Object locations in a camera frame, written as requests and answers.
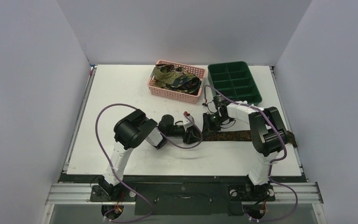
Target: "white table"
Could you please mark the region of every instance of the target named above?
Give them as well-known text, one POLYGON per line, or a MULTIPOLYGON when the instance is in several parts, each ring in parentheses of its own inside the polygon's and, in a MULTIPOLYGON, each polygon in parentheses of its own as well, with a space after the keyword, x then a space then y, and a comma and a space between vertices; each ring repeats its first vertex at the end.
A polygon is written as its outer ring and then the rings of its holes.
MULTIPOLYGON (((183 119, 183 111, 191 113, 196 124, 202 128, 202 113, 206 112, 201 96, 197 104, 153 96, 146 85, 153 65, 98 65, 88 101, 84 109, 67 174, 99 175, 108 166, 95 137, 95 119, 102 108, 113 103, 135 106, 146 116, 159 122, 165 114, 171 114, 175 121, 183 119)), ((282 108, 276 93, 274 81, 268 66, 250 66, 250 70, 263 97, 260 107, 282 108)), ((208 101, 212 93, 207 88, 208 101)), ((114 125, 133 109, 118 106, 104 112, 99 121, 99 135, 107 153, 113 151, 114 125)), ((249 130, 249 125, 237 121, 225 131, 249 130)), ((184 145, 181 139, 175 142, 184 145)), ((291 144, 287 145, 288 156, 273 166, 274 176, 300 176, 300 168, 291 144)), ((256 159, 251 142, 202 142, 193 150, 182 150, 167 143, 156 150, 146 141, 134 149, 125 175, 200 175, 200 176, 242 176, 249 174, 256 159)))

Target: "green tray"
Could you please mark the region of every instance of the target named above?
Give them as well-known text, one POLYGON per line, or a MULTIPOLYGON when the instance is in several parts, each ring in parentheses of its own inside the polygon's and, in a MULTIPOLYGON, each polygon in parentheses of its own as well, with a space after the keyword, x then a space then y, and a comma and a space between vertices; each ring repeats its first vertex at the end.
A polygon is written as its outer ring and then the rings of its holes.
POLYGON ((228 62, 208 66, 209 83, 233 101, 247 101, 257 106, 262 96, 246 62, 228 62))

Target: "gray wall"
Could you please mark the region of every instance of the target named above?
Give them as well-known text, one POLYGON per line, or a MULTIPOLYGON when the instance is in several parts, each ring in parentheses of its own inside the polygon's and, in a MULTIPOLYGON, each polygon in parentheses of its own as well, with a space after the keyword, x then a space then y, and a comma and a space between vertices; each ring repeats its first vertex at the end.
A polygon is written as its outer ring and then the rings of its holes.
POLYGON ((358 1, 314 0, 275 73, 329 223, 358 223, 358 1))
POLYGON ((311 0, 58 0, 92 63, 275 65, 311 0))
POLYGON ((56 1, 0 1, 0 223, 39 223, 89 71, 56 1))

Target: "gray floor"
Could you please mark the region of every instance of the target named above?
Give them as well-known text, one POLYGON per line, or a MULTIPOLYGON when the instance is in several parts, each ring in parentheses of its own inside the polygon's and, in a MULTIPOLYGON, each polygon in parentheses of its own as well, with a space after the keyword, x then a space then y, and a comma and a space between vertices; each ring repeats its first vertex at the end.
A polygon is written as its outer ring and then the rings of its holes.
MULTIPOLYGON (((267 204, 267 214, 264 218, 276 218, 287 214, 293 208, 292 204, 267 204)), ((135 218, 135 206, 127 205, 121 217, 117 220, 135 218)), ((100 205, 56 205, 50 224, 107 224, 102 222, 100 205)), ((227 214, 210 216, 151 216, 138 221, 142 224, 243 224, 248 223, 245 216, 229 217, 227 214)), ((290 217, 273 224, 317 224, 311 204, 300 204, 290 217)))

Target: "metal frame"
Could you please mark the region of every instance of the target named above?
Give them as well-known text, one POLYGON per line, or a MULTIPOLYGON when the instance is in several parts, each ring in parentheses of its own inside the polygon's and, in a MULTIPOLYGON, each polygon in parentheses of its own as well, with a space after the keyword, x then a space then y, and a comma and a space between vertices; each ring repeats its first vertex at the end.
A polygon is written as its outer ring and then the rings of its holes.
MULTIPOLYGON (((74 128, 74 132, 73 132, 73 136, 72 136, 71 143, 69 146, 66 161, 62 168, 62 177, 68 176, 68 175, 66 175, 66 171, 68 170, 69 161, 70 161, 70 158, 72 155, 74 144, 76 142, 77 133, 78 133, 78 130, 79 130, 82 118, 83 118, 84 109, 87 104, 87 100, 88 100, 88 97, 90 94, 90 89, 92 87, 92 83, 94 80, 96 70, 97 70, 97 65, 95 65, 92 68, 92 71, 90 72, 91 74, 90 74, 89 80, 87 82, 87 86, 86 86, 84 97, 83 97, 83 102, 81 104, 79 114, 77 116, 76 125, 74 128)), ((277 94, 279 97, 279 91, 276 86, 273 67, 270 67, 270 70, 271 70, 271 75, 273 77, 276 91, 277 91, 277 94)), ((291 130, 285 109, 281 102, 280 102, 280 104, 281 104, 281 107, 283 110, 283 115, 286 119, 286 124, 287 124, 288 130, 291 130)), ((301 164, 301 161, 300 161, 300 158, 298 155, 298 150, 297 150, 297 148, 294 148, 294 150, 295 150, 298 165, 299 165, 299 167, 302 171, 302 174, 303 174, 302 177, 298 177, 297 179, 295 177, 276 177, 274 179, 276 179, 277 181, 286 182, 287 185, 292 187, 298 194, 298 202, 299 203, 312 204, 318 223, 326 224, 327 222, 326 222, 323 208, 321 205, 323 203, 323 200, 322 200, 318 185, 317 185, 317 183, 304 182, 304 181, 308 181, 308 180, 305 180, 305 178, 304 178, 305 176, 304 176, 302 164, 301 164)), ((100 204, 100 205, 115 204, 116 202, 91 202, 90 201, 91 188, 90 188, 89 181, 90 181, 91 177, 92 177, 92 175, 88 175, 88 176, 76 175, 76 178, 73 178, 73 182, 71 182, 71 181, 67 182, 69 178, 66 178, 65 182, 53 183, 53 185, 51 186, 50 192, 48 194, 48 198, 46 200, 45 210, 44 210, 44 213, 42 216, 41 224, 49 224, 50 219, 54 212, 55 204, 100 204)), ((227 183, 228 184, 228 183, 238 182, 238 178, 240 178, 240 177, 221 177, 220 180, 219 180, 219 178, 220 177, 189 177, 189 178, 187 178, 187 177, 183 177, 183 176, 182 177, 179 177, 179 176, 169 176, 169 177, 168 176, 165 176, 165 177, 126 176, 126 177, 124 177, 124 181, 149 183, 149 184, 160 184, 160 183, 181 184, 181 183, 189 183, 189 182, 197 182, 197 183, 219 182, 219 183, 227 183)), ((272 184, 272 186, 274 187, 274 191, 275 191, 275 201, 269 202, 269 203, 271 203, 271 204, 294 204, 295 196, 289 189, 279 186, 279 185, 276 185, 276 184, 272 184)), ((135 205, 135 202, 119 202, 119 204, 135 205)))

